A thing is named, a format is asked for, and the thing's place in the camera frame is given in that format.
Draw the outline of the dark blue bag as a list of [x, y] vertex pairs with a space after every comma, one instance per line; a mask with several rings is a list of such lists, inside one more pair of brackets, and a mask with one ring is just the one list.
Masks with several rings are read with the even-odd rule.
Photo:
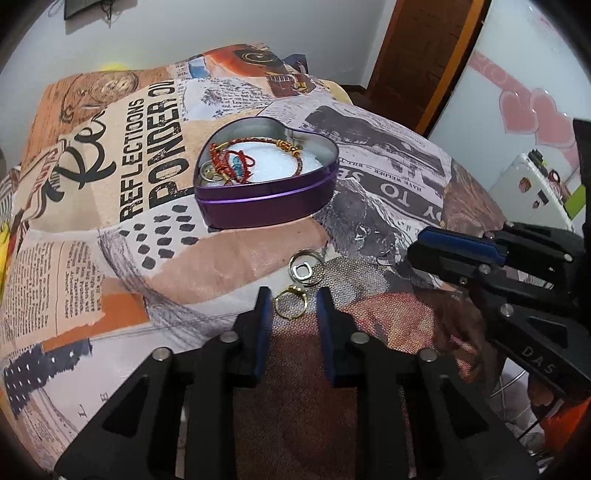
[[283, 62], [298, 72], [308, 73], [308, 60], [304, 54], [290, 54], [283, 58]]

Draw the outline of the white cabinet with stickers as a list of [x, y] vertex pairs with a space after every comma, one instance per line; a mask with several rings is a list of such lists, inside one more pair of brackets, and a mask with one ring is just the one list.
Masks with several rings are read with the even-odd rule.
[[510, 222], [554, 227], [582, 235], [565, 207], [562, 184], [555, 170], [548, 170], [538, 151], [521, 153], [501, 173], [489, 194]]

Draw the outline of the yellow pillow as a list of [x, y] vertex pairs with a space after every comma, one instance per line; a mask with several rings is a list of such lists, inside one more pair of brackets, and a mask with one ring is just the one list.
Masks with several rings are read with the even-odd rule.
[[101, 72], [121, 72], [121, 71], [129, 71], [130, 67], [126, 66], [123, 63], [111, 62], [105, 63], [100, 67]]

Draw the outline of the printed newspaper-pattern bedspread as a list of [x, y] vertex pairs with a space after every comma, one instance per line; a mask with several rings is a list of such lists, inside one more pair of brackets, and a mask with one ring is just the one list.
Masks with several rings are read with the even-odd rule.
[[[335, 141], [337, 189], [300, 220], [219, 231], [194, 198], [197, 158], [216, 130], [254, 115]], [[315, 277], [363, 330], [453, 354], [484, 392], [498, 381], [478, 312], [449, 286], [415, 291], [404, 262], [423, 228], [480, 235], [502, 225], [498, 206], [440, 147], [339, 102], [269, 49], [52, 84], [5, 184], [1, 410], [43, 472], [153, 349], [200, 347], [260, 287], [283, 292], [304, 249], [324, 258]]]

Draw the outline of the wooden door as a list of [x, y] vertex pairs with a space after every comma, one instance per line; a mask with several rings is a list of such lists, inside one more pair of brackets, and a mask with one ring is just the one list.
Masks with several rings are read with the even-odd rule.
[[490, 5], [485, 0], [398, 1], [367, 89], [373, 111], [429, 135]]

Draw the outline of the yellow cloth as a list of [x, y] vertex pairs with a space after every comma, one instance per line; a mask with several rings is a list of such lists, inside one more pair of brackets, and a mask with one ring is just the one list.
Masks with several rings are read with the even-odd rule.
[[6, 284], [9, 259], [11, 255], [11, 229], [8, 222], [1, 224], [0, 231], [0, 297], [3, 297], [3, 291]]

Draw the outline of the purple heart-shaped tin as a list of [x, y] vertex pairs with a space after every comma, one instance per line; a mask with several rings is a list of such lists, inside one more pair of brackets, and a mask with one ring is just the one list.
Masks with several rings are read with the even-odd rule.
[[232, 121], [205, 142], [194, 197], [208, 226], [276, 225], [322, 209], [335, 191], [339, 147], [270, 117]]

